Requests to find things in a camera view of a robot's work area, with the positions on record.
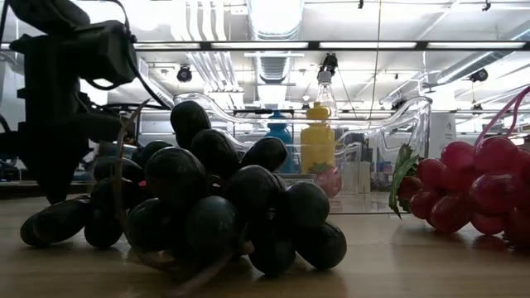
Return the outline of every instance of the yellow bottle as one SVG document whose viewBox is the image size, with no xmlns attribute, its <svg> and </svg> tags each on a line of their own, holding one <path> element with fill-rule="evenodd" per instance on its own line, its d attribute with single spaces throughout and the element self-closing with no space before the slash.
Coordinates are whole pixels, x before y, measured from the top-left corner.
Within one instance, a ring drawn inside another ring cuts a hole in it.
<svg viewBox="0 0 530 298">
<path fill-rule="evenodd" d="M 309 119 L 327 119 L 331 110 L 320 103 L 307 110 Z M 301 173 L 317 174 L 335 166 L 335 132 L 327 123 L 312 123 L 301 131 Z"/>
</svg>

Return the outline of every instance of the red grape bunch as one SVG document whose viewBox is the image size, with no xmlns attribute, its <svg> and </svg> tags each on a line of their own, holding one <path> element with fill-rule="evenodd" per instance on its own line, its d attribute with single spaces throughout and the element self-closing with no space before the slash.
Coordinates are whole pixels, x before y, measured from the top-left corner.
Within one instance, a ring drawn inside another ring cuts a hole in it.
<svg viewBox="0 0 530 298">
<path fill-rule="evenodd" d="M 516 104 L 514 114 L 523 97 L 507 105 Z M 475 146 L 452 142 L 440 159 L 421 161 L 417 178 L 405 177 L 398 196 L 409 199 L 412 214 L 440 232 L 454 233 L 471 223 L 485 235 L 504 232 L 512 245 L 530 248 L 530 152 L 507 137 L 483 139 L 490 127 Z"/>
</svg>

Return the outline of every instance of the blue bottle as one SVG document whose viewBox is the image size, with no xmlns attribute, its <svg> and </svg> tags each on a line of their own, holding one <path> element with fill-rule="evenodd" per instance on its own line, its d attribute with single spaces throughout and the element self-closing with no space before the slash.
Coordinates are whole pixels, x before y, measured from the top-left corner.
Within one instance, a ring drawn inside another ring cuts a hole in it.
<svg viewBox="0 0 530 298">
<path fill-rule="evenodd" d="M 280 111 L 274 111 L 271 117 L 269 118 L 285 118 L 285 116 L 280 114 Z M 292 147 L 292 137 L 291 134 L 287 131 L 287 124 L 285 123 L 269 123 L 267 124 L 270 131 L 265 135 L 265 137 L 277 137 L 282 140 L 287 146 L 287 159 L 283 166 L 278 170 L 280 173 L 284 174 L 297 174 L 298 166 L 294 162 L 294 148 Z"/>
</svg>

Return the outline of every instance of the table surface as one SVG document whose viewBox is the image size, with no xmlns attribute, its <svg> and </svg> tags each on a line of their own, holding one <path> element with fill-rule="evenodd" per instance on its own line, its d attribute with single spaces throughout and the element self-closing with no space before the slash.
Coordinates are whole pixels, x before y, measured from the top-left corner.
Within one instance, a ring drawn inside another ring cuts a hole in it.
<svg viewBox="0 0 530 298">
<path fill-rule="evenodd" d="M 160 297 L 175 278 L 142 265 L 121 239 L 90 247 L 82 233 L 44 250 L 19 238 L 22 223 L 46 206 L 43 198 L 0 201 L 0 297 Z M 297 259 L 277 279 L 264 278 L 246 258 L 230 263 L 195 297 L 530 297 L 530 254 L 468 226 L 434 233 L 410 216 L 331 215 L 348 239 L 342 263 L 315 272 Z"/>
</svg>

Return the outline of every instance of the grape bunch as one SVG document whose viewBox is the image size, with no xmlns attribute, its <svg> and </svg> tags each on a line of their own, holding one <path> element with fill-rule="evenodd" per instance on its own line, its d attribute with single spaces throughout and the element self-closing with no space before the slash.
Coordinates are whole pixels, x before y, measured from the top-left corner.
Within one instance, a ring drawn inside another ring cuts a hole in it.
<svg viewBox="0 0 530 298">
<path fill-rule="evenodd" d="M 421 161 L 417 178 L 406 177 L 398 195 L 440 232 L 471 223 L 485 235 L 504 231 L 512 244 L 530 246 L 530 152 L 506 137 L 475 147 L 450 143 L 439 160 Z"/>
<path fill-rule="evenodd" d="M 164 251 L 176 260 L 248 253 L 269 276 L 285 272 L 296 252 L 320 270 L 342 261 L 345 236 L 327 220 L 330 203 L 323 189 L 310 182 L 286 187 L 273 174 L 287 158 L 280 139 L 265 137 L 239 158 L 194 101 L 173 108 L 171 125 L 178 147 L 154 141 L 138 148 L 131 160 L 121 159 L 127 231 L 118 221 L 122 210 L 114 198 L 119 160 L 105 157 L 95 165 L 98 182 L 90 196 L 33 215 L 22 226 L 22 240 L 44 247 L 84 227 L 88 243 L 108 248 L 126 232 L 133 249 Z"/>
</svg>

